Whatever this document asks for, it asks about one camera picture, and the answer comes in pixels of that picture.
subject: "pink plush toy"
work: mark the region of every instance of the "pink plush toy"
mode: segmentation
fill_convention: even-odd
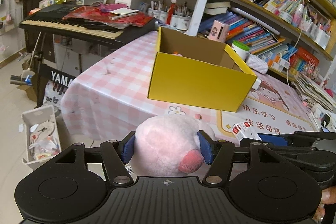
[[[213,129],[205,122],[182,115],[149,118],[135,131],[134,155],[130,164],[138,176],[178,177],[197,171],[204,163],[199,130],[212,139]]]

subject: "open box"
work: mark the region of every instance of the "open box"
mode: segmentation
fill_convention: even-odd
[[[160,28],[148,98],[236,112],[256,78],[229,45]]]
[[[59,146],[59,151],[62,151],[60,142],[59,142],[59,135],[58,135],[58,130],[57,130],[57,124],[56,124],[56,118],[54,114],[54,107],[53,105],[46,105],[42,107],[38,107],[32,110],[28,110],[24,113],[22,113],[22,119],[24,121],[24,133],[25,133],[25,138],[26,138],[26,159],[22,159],[22,163],[24,165],[28,165],[31,169],[35,170],[36,168],[40,167],[43,163],[48,161],[49,159],[53,158],[51,157],[46,157],[40,160],[34,160],[32,157],[30,151],[29,151],[29,146],[30,146],[30,128],[34,124],[41,124],[47,120],[50,119],[51,122],[55,124],[55,129],[53,131],[53,137],[55,141],[58,143]]]

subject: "green lid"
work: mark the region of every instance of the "green lid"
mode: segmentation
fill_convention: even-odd
[[[238,48],[244,50],[244,51],[247,51],[247,52],[248,52],[248,51],[250,50],[250,47],[249,47],[249,46],[246,46],[244,43],[241,43],[241,42],[239,42],[239,41],[237,41],[237,40],[234,40],[234,41],[232,42],[232,44],[235,45],[236,47],[238,47]]]

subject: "baseboard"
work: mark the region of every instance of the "baseboard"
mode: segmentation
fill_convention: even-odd
[[[26,52],[26,48],[23,48],[19,50],[18,52],[15,52],[11,56],[8,56],[5,60],[2,60],[0,62],[0,69],[2,69],[4,66],[8,65],[10,62],[14,61],[15,59],[19,58],[21,55],[20,52]]]

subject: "pink box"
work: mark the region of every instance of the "pink box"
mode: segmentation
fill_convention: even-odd
[[[216,40],[218,42],[224,43],[227,37],[230,26],[215,20],[212,24],[211,31],[208,35],[208,38],[211,40]]]

